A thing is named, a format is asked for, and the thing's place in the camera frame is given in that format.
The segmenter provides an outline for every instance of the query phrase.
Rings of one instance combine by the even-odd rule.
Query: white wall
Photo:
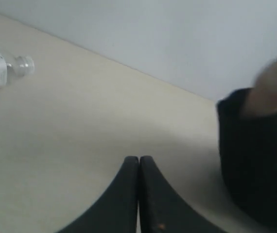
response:
[[[277,55],[276,0],[0,0],[0,12],[214,100]]]

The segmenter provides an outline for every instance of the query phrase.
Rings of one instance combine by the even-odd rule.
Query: white table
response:
[[[229,232],[266,232],[224,192],[213,102],[3,16],[0,48],[36,64],[34,76],[0,90],[0,233],[69,224],[127,155],[153,156]]]

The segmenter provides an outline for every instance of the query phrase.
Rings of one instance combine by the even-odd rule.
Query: black clothing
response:
[[[277,228],[277,113],[240,118],[249,89],[217,105],[222,176],[233,201],[249,216]]]

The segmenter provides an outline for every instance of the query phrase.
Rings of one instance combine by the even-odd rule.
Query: person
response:
[[[222,177],[232,200],[277,229],[277,59],[253,88],[234,91],[217,111]]]

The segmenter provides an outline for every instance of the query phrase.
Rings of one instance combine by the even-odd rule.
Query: white bottle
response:
[[[0,51],[0,87],[31,75],[34,71],[35,64],[30,56],[15,57],[8,52]]]

